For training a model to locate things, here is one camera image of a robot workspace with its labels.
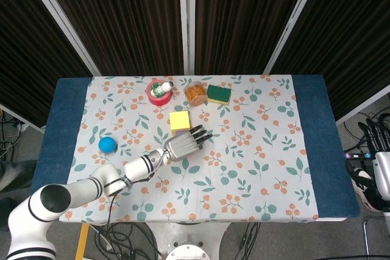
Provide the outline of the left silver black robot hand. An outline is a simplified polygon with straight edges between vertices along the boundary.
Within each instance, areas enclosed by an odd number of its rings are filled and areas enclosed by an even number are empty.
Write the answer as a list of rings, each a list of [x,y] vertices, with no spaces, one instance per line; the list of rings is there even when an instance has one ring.
[[[200,151],[203,143],[212,137],[213,134],[204,129],[203,125],[198,125],[169,138],[163,150],[167,151],[171,161],[180,161]]]

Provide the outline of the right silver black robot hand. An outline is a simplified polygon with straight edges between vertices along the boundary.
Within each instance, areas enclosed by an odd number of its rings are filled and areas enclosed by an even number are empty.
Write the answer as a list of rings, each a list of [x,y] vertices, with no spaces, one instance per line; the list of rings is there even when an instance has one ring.
[[[344,151],[347,160],[371,160],[374,172],[374,186],[384,201],[389,201],[389,113],[366,119],[358,126],[363,132],[363,141],[367,144],[368,152],[351,153],[359,149],[359,142],[355,147]]]

